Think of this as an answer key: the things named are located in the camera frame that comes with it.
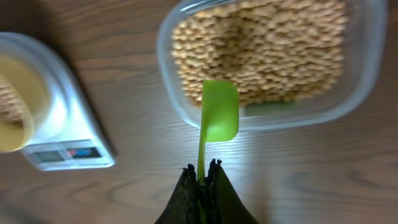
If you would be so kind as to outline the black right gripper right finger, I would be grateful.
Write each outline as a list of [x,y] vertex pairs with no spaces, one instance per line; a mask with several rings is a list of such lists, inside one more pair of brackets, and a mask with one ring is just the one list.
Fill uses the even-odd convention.
[[229,181],[222,161],[210,162],[205,179],[205,210],[208,223],[216,224],[258,224],[243,205],[232,183]]

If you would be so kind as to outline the green plastic measuring scoop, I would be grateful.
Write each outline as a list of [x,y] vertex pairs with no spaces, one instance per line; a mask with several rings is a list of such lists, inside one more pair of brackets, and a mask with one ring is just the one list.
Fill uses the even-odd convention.
[[201,125],[198,150],[197,181],[199,183],[198,208],[201,223],[220,220],[216,193],[216,173],[220,160],[212,160],[205,167],[205,146],[208,142],[232,140],[239,129],[239,94],[226,80],[205,80],[201,95]]

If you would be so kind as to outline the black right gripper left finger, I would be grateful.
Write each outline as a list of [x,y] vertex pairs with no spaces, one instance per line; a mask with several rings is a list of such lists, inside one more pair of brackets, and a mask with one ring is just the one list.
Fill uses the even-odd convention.
[[188,164],[183,168],[174,191],[155,224],[199,223],[198,190],[195,167]]

